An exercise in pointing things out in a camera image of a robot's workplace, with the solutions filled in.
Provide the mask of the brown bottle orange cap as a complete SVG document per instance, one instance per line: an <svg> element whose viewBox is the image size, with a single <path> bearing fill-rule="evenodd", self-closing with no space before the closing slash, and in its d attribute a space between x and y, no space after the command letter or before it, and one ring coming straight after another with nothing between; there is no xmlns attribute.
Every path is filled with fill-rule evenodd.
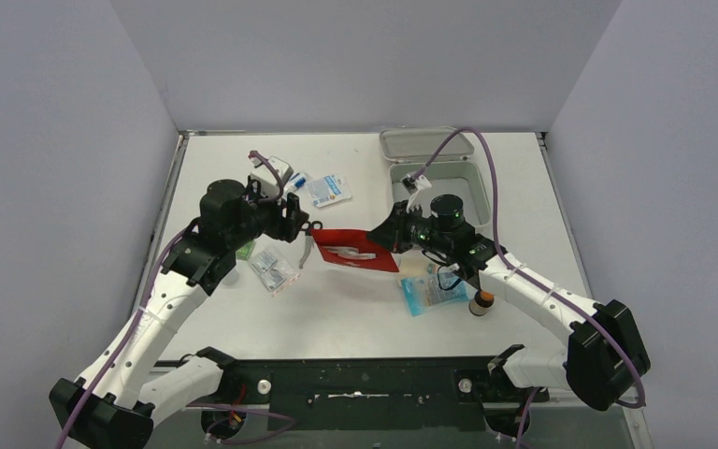
<svg viewBox="0 0 718 449"><path fill-rule="evenodd" d="M468 309L472 315L482 317L488 313L494 304L495 296L493 294L477 291L469 302Z"/></svg>

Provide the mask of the white blue label packet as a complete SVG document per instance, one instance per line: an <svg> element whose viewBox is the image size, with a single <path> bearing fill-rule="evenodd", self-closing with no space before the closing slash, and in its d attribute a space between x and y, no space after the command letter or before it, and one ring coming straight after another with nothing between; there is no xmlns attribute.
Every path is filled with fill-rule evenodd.
<svg viewBox="0 0 718 449"><path fill-rule="evenodd" d="M311 204L319 209L352 199L352 191L347 179L341 174L326 175L307 181L305 187Z"/></svg>

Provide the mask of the white plastic bottle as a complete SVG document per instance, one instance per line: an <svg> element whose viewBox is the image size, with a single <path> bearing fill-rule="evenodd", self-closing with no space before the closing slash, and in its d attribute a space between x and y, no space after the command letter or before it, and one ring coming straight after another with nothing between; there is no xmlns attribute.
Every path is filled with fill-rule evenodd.
<svg viewBox="0 0 718 449"><path fill-rule="evenodd" d="M240 278L240 273L237 268L232 268L221 280L221 285L232 286L235 285Z"/></svg>

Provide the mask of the blue mask packet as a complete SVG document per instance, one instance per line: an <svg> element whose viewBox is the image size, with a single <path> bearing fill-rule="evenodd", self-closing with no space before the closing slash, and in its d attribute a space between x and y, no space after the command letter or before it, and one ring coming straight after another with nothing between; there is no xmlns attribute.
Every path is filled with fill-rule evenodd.
<svg viewBox="0 0 718 449"><path fill-rule="evenodd" d="M409 277L400 281L405 304L412 316L419 316L435 308L469 302L475 289L452 273L433 273Z"/></svg>

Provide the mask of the clear bag of wipes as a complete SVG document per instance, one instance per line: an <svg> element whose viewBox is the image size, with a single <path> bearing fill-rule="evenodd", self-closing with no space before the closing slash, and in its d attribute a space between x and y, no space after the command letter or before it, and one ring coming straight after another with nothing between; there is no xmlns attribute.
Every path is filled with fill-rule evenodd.
<svg viewBox="0 0 718 449"><path fill-rule="evenodd" d="M271 296L276 296L300 276L283 254L273 246L255 253L248 262L251 270Z"/></svg>

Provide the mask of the beige gauze packet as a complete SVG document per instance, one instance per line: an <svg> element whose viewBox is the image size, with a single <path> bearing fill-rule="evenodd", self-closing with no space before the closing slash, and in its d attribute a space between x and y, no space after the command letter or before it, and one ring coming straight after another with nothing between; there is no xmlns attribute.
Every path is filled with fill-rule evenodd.
<svg viewBox="0 0 718 449"><path fill-rule="evenodd" d="M424 256L402 257L399 264L400 279L420 278L434 274L438 265Z"/></svg>

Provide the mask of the small green box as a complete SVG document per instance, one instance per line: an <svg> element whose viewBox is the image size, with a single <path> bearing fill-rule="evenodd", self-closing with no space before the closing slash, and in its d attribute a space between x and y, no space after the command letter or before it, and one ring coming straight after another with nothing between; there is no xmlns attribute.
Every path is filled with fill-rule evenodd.
<svg viewBox="0 0 718 449"><path fill-rule="evenodd" d="M236 251L236 259L243 260L243 261L249 260L251 258L251 254L253 252L254 247L255 247L254 240L247 242L246 244L244 244L242 247L240 247Z"/></svg>

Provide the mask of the grey open storage box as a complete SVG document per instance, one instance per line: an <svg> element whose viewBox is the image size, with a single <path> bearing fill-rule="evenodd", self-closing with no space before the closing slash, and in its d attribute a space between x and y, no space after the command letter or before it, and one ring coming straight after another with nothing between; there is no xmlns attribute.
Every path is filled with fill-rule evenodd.
<svg viewBox="0 0 718 449"><path fill-rule="evenodd" d="M453 131L451 127L391 128L380 132L384 158L389 161L388 202L409 198L402 180L416 172ZM490 230L492 201L487 193L481 170L472 156L475 148L465 135L453 138L425 171L431 187L418 194L414 204L430 214L429 205L439 195L453 194L464 203L466 220L481 233Z"/></svg>

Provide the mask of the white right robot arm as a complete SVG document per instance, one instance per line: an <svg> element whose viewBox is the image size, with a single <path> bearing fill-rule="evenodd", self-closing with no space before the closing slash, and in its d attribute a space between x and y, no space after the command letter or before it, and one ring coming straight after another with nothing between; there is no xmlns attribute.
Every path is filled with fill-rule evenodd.
<svg viewBox="0 0 718 449"><path fill-rule="evenodd" d="M489 364L489 386L510 401L526 388L571 391L585 405L606 411L645 404L643 375L651 361L634 316L625 304L606 304L569 292L519 262L512 253L469 224L458 196L436 197L429 216L407 201L394 203L389 216L367 234L392 253L419 248L480 293L515 307L551 332L563 345L554 351L513 345Z"/></svg>

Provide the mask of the black handled scissors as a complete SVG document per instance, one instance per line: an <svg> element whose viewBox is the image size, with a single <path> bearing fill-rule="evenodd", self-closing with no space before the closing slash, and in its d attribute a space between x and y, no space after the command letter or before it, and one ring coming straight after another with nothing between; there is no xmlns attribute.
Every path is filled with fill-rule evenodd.
<svg viewBox="0 0 718 449"><path fill-rule="evenodd" d="M303 269L305 267L306 262L309 259L309 256L312 252L312 249L315 245L315 240L312 235L314 230L319 230L323 228L323 223L321 221L307 221L302 226L302 231L305 234L305 243L304 243L304 250L302 253L302 256L299 259L298 262L298 268Z"/></svg>

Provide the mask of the small white blue tube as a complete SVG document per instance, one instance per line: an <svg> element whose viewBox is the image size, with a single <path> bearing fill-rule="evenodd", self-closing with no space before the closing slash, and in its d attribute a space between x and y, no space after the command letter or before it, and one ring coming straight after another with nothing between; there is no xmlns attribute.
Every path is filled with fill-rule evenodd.
<svg viewBox="0 0 718 449"><path fill-rule="evenodd" d="M294 193L301 189L309 181L309 174L306 172L296 172L287 182L285 186L286 193Z"/></svg>

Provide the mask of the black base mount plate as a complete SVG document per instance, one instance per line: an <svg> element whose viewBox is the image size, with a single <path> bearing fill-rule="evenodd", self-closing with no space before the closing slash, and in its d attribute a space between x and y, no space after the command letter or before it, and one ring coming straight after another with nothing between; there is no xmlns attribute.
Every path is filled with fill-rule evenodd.
<svg viewBox="0 0 718 449"><path fill-rule="evenodd" d="M488 356L238 360L211 403L266 405L297 430L420 430L447 427L509 434L527 388L512 385Z"/></svg>

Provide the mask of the red first aid pouch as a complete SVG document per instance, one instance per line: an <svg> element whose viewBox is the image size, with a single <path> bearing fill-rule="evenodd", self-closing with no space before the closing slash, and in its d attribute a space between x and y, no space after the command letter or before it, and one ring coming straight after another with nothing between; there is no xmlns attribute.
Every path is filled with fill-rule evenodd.
<svg viewBox="0 0 718 449"><path fill-rule="evenodd" d="M397 273L398 264L389 250L367 238L359 229L315 229L314 243L324 262L348 268Z"/></svg>

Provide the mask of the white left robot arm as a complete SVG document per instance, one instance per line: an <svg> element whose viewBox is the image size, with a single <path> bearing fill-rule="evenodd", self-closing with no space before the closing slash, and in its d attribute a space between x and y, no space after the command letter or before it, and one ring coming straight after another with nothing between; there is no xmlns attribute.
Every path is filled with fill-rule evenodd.
<svg viewBox="0 0 718 449"><path fill-rule="evenodd" d="M293 242L308 219L294 193L272 198L254 178L212 182L198 216L153 263L118 335L77 377L51 389L61 427L56 447L73 440L87 448L142 448L158 424L194 400L233 400L240 378L212 349L160 378L149 376L182 324L235 268L237 250L263 235Z"/></svg>

